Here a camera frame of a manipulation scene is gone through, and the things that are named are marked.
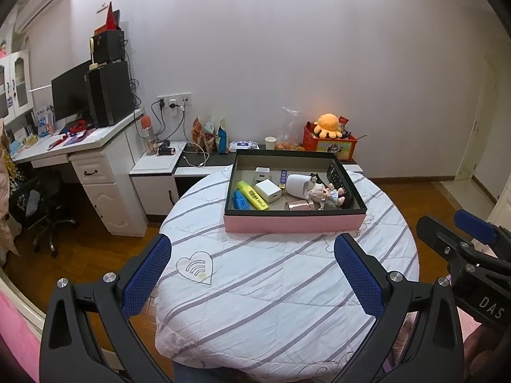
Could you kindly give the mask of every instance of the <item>metal screw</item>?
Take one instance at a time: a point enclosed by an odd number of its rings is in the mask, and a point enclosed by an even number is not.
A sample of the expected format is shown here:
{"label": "metal screw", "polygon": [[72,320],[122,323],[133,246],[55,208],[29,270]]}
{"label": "metal screw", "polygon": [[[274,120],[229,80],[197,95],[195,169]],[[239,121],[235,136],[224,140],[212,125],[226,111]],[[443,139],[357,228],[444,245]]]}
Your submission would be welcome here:
{"label": "metal screw", "polygon": [[394,282],[401,282],[403,280],[403,275],[400,272],[391,272],[389,277]]}
{"label": "metal screw", "polygon": [[57,286],[59,288],[64,288],[65,286],[67,286],[67,284],[69,283],[69,281],[67,280],[67,278],[60,278],[58,281],[57,281]]}
{"label": "metal screw", "polygon": [[449,279],[441,276],[440,278],[438,278],[438,281],[439,281],[439,284],[440,286],[449,286]]}
{"label": "metal screw", "polygon": [[107,272],[105,275],[103,275],[103,281],[104,282],[113,282],[117,278],[117,275],[113,272]]}

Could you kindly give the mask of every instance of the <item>white tablecloth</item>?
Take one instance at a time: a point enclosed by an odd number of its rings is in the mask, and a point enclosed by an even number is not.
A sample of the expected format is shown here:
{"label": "white tablecloth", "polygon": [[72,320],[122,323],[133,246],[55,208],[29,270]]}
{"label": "white tablecloth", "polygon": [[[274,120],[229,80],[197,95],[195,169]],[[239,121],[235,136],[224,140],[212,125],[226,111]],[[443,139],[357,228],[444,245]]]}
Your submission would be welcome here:
{"label": "white tablecloth", "polygon": [[[388,270],[418,280],[416,245],[389,197],[348,172],[367,205],[365,252]],[[172,257],[158,284],[156,347],[192,367],[231,367],[254,379],[329,381],[369,332],[335,261],[339,232],[239,234],[223,228],[231,167],[181,198],[160,232]]]}

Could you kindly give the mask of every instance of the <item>red box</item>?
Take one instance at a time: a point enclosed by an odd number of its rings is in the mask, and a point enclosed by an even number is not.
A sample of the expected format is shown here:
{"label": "red box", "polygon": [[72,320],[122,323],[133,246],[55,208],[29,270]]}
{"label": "red box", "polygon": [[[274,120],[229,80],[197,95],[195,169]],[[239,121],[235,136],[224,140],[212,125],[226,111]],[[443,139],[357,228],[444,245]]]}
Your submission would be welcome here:
{"label": "red box", "polygon": [[348,138],[319,138],[314,134],[315,125],[303,126],[302,146],[306,151],[317,151],[321,153],[334,153],[339,160],[351,160],[357,139],[350,135]]}

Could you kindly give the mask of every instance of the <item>white wall socket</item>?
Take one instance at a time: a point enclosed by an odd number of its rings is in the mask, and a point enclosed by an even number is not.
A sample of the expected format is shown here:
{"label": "white wall socket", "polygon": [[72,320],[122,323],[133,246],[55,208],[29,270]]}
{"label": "white wall socket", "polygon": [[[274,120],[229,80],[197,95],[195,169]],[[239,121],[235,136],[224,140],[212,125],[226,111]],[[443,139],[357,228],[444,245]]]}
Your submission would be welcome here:
{"label": "white wall socket", "polygon": [[171,103],[175,103],[178,107],[189,108],[192,106],[192,94],[191,93],[177,93],[175,95],[162,95],[157,96],[156,100],[165,100],[164,108],[168,108]]}

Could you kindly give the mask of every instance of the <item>black speaker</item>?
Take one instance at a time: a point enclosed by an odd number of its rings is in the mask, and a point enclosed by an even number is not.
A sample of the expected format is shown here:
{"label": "black speaker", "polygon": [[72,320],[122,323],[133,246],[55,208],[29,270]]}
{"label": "black speaker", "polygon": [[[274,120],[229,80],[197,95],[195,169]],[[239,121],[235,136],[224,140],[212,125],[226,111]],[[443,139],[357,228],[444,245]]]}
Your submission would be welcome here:
{"label": "black speaker", "polygon": [[85,75],[90,114],[97,128],[115,125],[133,113],[128,63],[115,62]]}
{"label": "black speaker", "polygon": [[112,63],[125,60],[124,32],[122,30],[105,30],[93,36],[94,62]]}

